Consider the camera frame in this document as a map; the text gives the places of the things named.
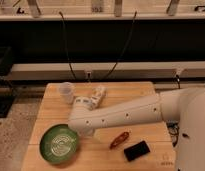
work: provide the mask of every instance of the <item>black wall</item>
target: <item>black wall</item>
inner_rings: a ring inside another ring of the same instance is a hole
[[[116,61],[132,21],[66,21],[72,62]],[[62,21],[0,22],[0,46],[15,63],[66,62]],[[121,61],[205,60],[205,20],[136,20]]]

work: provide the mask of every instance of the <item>black object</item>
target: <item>black object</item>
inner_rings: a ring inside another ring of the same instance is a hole
[[[6,76],[10,72],[13,62],[11,47],[0,47],[0,76]]]
[[[0,96],[0,118],[5,118],[14,101],[14,96]]]
[[[0,76],[9,74],[14,62],[14,56],[11,47],[0,47]],[[0,118],[5,118],[14,101],[12,95],[0,95]]]
[[[124,154],[129,162],[149,152],[150,149],[145,141],[124,149]]]

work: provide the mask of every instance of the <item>floor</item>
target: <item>floor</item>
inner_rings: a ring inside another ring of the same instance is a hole
[[[0,171],[20,171],[44,87],[23,87],[7,118],[0,119]]]

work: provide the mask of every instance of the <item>electrical outlet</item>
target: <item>electrical outlet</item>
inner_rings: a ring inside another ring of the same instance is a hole
[[[91,80],[93,79],[93,71],[92,70],[85,70],[85,79],[86,80]]]

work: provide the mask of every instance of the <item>white container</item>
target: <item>white container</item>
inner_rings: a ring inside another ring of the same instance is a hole
[[[60,95],[64,98],[65,102],[72,104],[74,101],[74,84],[70,82],[60,83],[58,87]]]

